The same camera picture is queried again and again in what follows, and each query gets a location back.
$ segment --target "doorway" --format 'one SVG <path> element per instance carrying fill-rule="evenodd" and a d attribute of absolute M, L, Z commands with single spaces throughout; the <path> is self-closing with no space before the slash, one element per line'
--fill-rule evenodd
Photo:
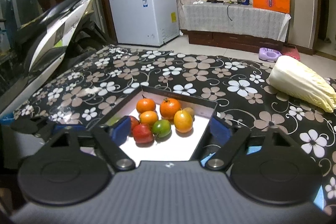
<path fill-rule="evenodd" d="M 336 60 L 336 2 L 321 0 L 317 54 Z"/>

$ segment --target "tray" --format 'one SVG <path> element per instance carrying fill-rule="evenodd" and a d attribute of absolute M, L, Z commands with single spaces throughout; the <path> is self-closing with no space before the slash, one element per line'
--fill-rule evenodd
<path fill-rule="evenodd" d="M 113 117 L 131 115 L 139 118 L 135 109 L 138 100 L 142 96 L 151 98 L 156 103 L 156 112 L 161 119 L 160 104 L 165 98 L 174 98 L 180 101 L 182 108 L 191 107 L 195 111 L 193 129 L 189 133 L 179 133 L 171 123 L 171 133 L 162 139 L 150 144 L 137 144 L 132 137 L 120 148 L 135 161 L 136 165 L 142 160 L 152 161 L 185 161 L 197 159 L 209 133 L 207 129 L 209 121 L 214 114 L 217 103 L 202 98 L 180 95 L 148 86 L 140 86 L 119 103 L 110 113 L 99 122 L 105 124 Z"/>

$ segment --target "white freezer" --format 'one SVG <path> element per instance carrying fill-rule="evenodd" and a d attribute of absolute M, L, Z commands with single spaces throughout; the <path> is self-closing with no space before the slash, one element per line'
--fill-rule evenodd
<path fill-rule="evenodd" d="M 159 47 L 179 36 L 176 0 L 110 0 L 118 43 Z"/>

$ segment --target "purple toy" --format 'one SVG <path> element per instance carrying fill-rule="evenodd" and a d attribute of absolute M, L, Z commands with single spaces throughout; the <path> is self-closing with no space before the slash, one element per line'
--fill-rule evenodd
<path fill-rule="evenodd" d="M 270 48 L 259 49 L 259 59 L 263 61 L 276 62 L 282 54 Z"/>

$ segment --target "black floral tablecloth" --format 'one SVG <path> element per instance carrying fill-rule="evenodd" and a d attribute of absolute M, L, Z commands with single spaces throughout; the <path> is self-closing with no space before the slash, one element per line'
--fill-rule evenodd
<path fill-rule="evenodd" d="M 218 102 L 229 124 L 266 131 L 277 126 L 316 161 L 323 173 L 325 211 L 336 206 L 336 115 L 269 85 L 269 64 L 223 56 L 186 55 L 109 46 L 38 90 L 15 119 L 48 116 L 92 127 L 139 85 Z M 325 79 L 336 88 L 336 81 Z"/>

